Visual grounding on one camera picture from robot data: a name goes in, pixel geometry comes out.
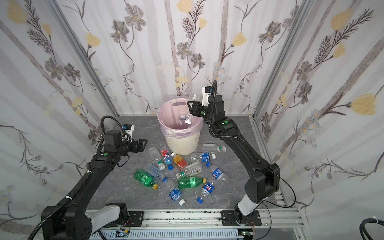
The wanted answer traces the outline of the clear crushed bottle white cap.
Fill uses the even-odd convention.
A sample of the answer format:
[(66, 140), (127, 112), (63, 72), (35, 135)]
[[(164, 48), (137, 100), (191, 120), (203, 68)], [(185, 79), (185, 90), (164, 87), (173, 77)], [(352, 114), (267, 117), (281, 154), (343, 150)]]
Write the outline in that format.
[(192, 119), (193, 119), (193, 115), (191, 114), (191, 112), (190, 112), (190, 104), (189, 104), (189, 102), (191, 102), (191, 101), (199, 101), (199, 96), (197, 95), (197, 94), (194, 94), (194, 93), (191, 93), (190, 95), (189, 95), (189, 99), (188, 99), (188, 101), (187, 101), (187, 110), (186, 110), (186, 113), (185, 113), (185, 116), (186, 116), (186, 120), (185, 120), (185, 123), (187, 124), (187, 125), (191, 125), (192, 124)]

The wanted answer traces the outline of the clear bottle purple label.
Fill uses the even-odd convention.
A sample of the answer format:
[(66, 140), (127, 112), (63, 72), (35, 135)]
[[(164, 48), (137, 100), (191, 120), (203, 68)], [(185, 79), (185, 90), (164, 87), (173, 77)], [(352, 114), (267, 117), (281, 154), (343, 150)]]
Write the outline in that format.
[(179, 119), (179, 127), (180, 129), (186, 129), (187, 128), (187, 125), (186, 125), (186, 116), (184, 114), (181, 114), (180, 115), (180, 119)]

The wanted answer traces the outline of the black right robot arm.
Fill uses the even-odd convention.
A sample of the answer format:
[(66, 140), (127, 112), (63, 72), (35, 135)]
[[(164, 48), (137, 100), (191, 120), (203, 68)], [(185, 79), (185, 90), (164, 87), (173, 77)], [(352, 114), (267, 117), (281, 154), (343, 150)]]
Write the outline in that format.
[(231, 224), (246, 225), (256, 218), (257, 207), (280, 188), (281, 169), (270, 164), (243, 137), (238, 125), (226, 116), (222, 96), (217, 92), (218, 82), (202, 89), (203, 100), (189, 101), (188, 108), (194, 117), (208, 125), (210, 135), (224, 141), (245, 167), (249, 180), (245, 184), (245, 195), (234, 208)]

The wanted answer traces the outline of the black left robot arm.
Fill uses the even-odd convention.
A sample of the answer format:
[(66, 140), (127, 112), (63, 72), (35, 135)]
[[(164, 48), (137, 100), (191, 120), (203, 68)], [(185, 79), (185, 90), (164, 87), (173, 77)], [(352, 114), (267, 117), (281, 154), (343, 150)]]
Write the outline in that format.
[(119, 164), (121, 157), (145, 150), (147, 140), (133, 139), (132, 124), (119, 125), (118, 130), (106, 131), (101, 119), (102, 140), (92, 160), (87, 163), (87, 172), (75, 187), (55, 206), (48, 206), (41, 214), (41, 221), (29, 235), (35, 238), (42, 230), (45, 240), (88, 240), (104, 226), (126, 224), (129, 220), (124, 203), (108, 204), (87, 214), (87, 207), (103, 180)]

